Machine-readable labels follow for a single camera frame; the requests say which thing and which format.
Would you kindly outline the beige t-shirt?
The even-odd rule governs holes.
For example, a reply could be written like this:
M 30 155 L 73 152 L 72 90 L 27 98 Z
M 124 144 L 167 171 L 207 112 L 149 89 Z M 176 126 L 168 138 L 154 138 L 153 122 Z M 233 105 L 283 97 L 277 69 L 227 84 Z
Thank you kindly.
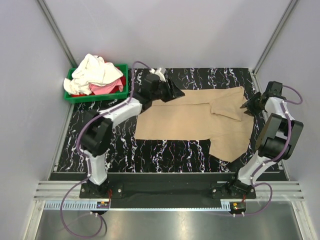
M 242 86 L 184 90 L 184 96 L 156 100 L 137 117 L 137 140 L 209 140 L 209 154 L 226 162 L 243 155 L 250 144 L 254 118 L 245 113 Z

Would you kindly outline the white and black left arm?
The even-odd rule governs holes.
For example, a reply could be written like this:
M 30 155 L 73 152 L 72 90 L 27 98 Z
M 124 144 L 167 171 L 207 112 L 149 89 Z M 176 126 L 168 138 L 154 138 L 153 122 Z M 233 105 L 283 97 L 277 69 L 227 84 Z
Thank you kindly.
M 152 68 L 141 81 L 140 88 L 133 90 L 125 101 L 88 115 L 76 141 L 76 149 L 87 163 L 86 190 L 90 196 L 103 198 L 111 193 L 105 155 L 110 148 L 113 129 L 148 110 L 154 101 L 167 103 L 184 96 L 185 93 L 172 80 L 165 78 L 161 68 Z

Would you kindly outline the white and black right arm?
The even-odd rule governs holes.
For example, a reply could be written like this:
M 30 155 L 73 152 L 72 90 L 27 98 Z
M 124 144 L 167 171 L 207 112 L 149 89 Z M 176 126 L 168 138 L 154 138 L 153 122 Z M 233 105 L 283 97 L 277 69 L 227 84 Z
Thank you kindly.
M 288 100 L 282 96 L 283 88 L 293 89 L 280 82 L 270 81 L 265 92 L 256 93 L 241 106 L 250 116 L 265 111 L 268 119 L 256 141 L 253 157 L 222 187 L 224 193 L 232 198 L 253 192 L 262 173 L 279 161 L 289 159 L 297 145 L 304 124 L 292 117 L 288 103 L 300 105 L 303 98 L 299 94 L 299 102 Z

